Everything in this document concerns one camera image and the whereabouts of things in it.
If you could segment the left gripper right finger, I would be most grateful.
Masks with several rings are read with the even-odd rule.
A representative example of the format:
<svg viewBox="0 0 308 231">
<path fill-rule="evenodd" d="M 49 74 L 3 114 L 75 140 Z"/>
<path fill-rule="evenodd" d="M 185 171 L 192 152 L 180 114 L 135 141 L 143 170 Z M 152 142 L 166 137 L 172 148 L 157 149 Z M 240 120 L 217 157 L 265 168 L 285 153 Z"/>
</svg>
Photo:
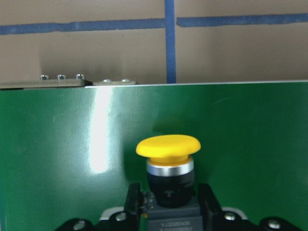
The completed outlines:
<svg viewBox="0 0 308 231">
<path fill-rule="evenodd" d="M 208 184 L 198 185 L 198 203 L 200 207 L 200 219 L 197 231 L 221 231 L 223 228 L 222 208 Z"/>
</svg>

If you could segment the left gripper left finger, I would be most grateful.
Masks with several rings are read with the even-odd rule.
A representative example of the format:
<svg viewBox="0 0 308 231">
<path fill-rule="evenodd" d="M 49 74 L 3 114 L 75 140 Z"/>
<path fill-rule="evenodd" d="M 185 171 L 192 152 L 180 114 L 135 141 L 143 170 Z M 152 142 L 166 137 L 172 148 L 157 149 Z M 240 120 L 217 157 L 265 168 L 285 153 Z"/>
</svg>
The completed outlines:
<svg viewBox="0 0 308 231">
<path fill-rule="evenodd" d="M 124 223 L 127 231 L 147 230 L 145 194 L 141 191 L 139 183 L 129 185 L 124 204 L 124 213 L 126 215 Z"/>
</svg>

